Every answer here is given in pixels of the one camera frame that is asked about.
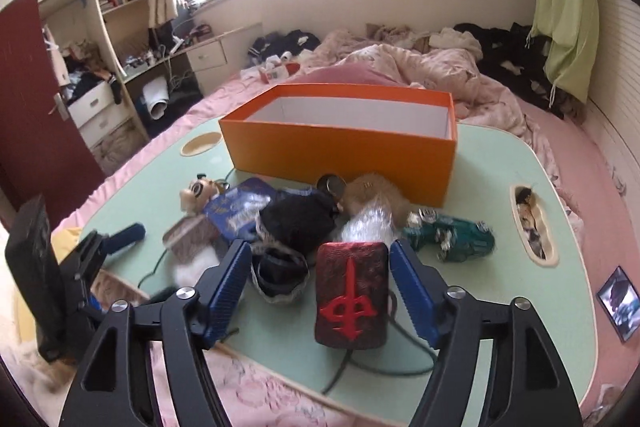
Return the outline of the cartoon head figurine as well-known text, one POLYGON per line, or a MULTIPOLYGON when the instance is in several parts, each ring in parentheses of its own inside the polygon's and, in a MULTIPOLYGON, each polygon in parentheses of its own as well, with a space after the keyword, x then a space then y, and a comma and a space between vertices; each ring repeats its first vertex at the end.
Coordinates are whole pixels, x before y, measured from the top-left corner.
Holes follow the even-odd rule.
POLYGON ((209 179, 206 174, 199 173, 187 188, 180 191, 180 209, 187 215, 198 215, 210 200, 226 190, 226 182, 209 179))

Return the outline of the blue tin box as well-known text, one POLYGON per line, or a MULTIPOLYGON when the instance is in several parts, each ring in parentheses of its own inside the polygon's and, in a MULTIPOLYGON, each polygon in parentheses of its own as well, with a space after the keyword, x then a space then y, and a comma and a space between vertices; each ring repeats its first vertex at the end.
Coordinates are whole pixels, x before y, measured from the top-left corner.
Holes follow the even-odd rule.
POLYGON ((265 181, 248 178, 211 199, 203 212, 227 243, 235 239, 251 241, 256 217, 276 196, 277 190, 265 181))

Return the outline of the black lace-trimmed cloth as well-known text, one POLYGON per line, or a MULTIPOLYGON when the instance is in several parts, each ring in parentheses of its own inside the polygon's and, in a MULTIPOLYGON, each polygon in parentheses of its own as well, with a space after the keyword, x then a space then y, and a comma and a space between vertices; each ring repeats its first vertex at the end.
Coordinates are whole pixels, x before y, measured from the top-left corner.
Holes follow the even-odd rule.
POLYGON ((335 229, 340 215, 333 196, 317 190, 282 190, 255 218, 250 276, 267 303, 287 305, 302 295, 309 258, 335 229))

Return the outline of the green toy race car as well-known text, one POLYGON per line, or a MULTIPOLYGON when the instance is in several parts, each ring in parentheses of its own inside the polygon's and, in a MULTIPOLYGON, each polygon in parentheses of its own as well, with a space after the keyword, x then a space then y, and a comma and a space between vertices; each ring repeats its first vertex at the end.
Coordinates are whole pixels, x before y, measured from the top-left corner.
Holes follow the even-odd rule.
POLYGON ((483 258, 496 245, 495 235, 485 222, 452 217, 427 207, 411 211, 401 233, 415 251, 426 245, 437 246, 437 258, 442 262, 483 258))

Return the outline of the red black felt pouch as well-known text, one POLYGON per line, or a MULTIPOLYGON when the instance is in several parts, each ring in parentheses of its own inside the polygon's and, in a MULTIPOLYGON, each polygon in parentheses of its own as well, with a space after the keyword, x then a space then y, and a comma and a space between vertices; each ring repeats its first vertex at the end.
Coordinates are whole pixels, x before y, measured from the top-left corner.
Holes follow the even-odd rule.
POLYGON ((389 278, 384 243, 321 245, 316 263, 317 343, 355 351, 383 347, 389 278))

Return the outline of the clear crinkled plastic bag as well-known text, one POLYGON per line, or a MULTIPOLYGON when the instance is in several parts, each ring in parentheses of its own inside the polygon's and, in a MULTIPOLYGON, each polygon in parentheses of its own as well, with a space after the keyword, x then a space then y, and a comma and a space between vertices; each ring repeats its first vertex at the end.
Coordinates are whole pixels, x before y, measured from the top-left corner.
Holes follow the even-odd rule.
POLYGON ((338 233, 346 243, 384 243, 390 246, 397 239, 393 215, 387 205, 371 202, 350 218, 338 233))

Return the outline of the brown furry pouch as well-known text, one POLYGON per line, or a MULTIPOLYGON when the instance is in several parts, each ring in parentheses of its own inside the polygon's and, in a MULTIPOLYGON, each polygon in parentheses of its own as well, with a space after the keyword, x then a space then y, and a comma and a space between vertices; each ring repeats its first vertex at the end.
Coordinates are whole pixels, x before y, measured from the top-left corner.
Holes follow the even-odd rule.
POLYGON ((380 204, 390 210, 396 228, 403 228, 411 211, 411 204, 399 188, 384 176, 367 173, 345 185, 340 203, 350 217, 355 217, 369 204, 380 204))

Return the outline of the white furry pouch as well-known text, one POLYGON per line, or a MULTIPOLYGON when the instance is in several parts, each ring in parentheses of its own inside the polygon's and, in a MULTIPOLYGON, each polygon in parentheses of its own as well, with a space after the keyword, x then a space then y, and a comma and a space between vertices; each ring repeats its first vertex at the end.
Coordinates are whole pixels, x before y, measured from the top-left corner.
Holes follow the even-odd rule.
POLYGON ((220 232, 204 215, 186 216, 162 238, 170 254, 171 280, 176 286, 194 286, 204 271, 219 265, 226 244, 220 232))

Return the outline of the dark red door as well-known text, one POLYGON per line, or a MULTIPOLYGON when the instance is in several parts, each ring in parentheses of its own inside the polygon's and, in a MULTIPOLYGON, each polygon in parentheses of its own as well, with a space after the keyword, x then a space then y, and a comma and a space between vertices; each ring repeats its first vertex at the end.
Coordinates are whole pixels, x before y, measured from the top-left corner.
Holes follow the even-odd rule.
POLYGON ((41 195, 53 228, 79 208, 104 173, 70 118, 40 24, 38 0, 1 11, 1 190, 14 208, 41 195))

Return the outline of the smartphone on bed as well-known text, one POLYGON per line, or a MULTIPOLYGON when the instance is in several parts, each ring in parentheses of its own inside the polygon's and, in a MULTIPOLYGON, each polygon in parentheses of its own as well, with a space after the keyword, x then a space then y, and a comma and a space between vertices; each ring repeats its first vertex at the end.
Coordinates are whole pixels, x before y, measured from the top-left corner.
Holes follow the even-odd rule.
POLYGON ((619 265, 603 286, 597 298, 622 343, 639 329, 640 299, 637 289, 619 265))

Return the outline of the white drawer desk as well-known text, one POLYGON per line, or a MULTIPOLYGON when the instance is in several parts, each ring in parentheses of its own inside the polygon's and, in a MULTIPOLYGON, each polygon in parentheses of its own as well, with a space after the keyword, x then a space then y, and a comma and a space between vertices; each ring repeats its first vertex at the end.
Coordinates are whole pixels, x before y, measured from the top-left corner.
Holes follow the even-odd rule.
POLYGON ((171 128, 191 107, 209 98, 243 69, 248 50, 262 36, 262 24, 234 28, 176 53, 144 63, 119 79, 93 55, 79 61, 52 41, 42 28, 42 43, 58 82, 53 113, 79 133, 81 150, 111 176, 148 141, 171 128))

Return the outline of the orange cardboard box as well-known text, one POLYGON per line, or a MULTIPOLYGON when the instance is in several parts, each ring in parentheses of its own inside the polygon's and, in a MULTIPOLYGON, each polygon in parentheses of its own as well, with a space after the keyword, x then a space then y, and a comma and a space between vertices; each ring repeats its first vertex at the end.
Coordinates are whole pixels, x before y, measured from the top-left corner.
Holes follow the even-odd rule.
POLYGON ((446 199, 457 155, 448 92, 281 83, 219 121, 236 169, 308 184, 379 174, 415 204, 446 199))

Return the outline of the green cartoon lap table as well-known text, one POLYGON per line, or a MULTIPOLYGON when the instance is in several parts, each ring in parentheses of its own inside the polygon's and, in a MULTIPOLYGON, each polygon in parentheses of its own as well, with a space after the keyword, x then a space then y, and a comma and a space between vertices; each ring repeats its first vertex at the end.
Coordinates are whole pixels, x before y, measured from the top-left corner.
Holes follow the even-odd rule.
MULTIPOLYGON (((171 398, 185 426, 224 426, 229 418, 203 352, 224 335, 250 274, 250 245, 233 243, 220 265, 161 303, 136 307, 119 300, 94 335, 67 396, 65 426, 155 426, 160 421, 146 347, 164 350, 171 398)), ((480 423, 484 426, 577 426, 579 405, 561 355, 533 303, 518 296, 490 303, 448 284, 424 265, 410 243, 329 243, 316 274, 329 298, 320 317, 343 336, 382 317, 372 291, 396 287, 418 336, 438 353, 432 376, 411 416, 415 426, 463 421, 478 350, 492 342, 480 423)))

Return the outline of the small round metal tin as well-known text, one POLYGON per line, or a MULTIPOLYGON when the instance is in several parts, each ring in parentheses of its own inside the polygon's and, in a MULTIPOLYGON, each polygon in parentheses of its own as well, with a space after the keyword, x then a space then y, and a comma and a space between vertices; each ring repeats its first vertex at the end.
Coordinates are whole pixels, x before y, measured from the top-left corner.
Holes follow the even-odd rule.
POLYGON ((346 182, 340 176, 333 173, 324 174, 317 181, 318 190, 332 196, 336 200, 340 200, 343 197, 345 187, 346 182))

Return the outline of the green hanging garment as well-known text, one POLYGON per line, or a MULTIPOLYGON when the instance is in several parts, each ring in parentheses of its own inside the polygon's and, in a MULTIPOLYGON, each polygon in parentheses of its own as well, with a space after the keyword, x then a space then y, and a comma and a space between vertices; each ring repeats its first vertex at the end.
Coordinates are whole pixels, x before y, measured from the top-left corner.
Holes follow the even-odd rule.
POLYGON ((529 35, 550 39, 544 73, 551 91, 585 103, 599 45, 598 0, 536 0, 529 35))

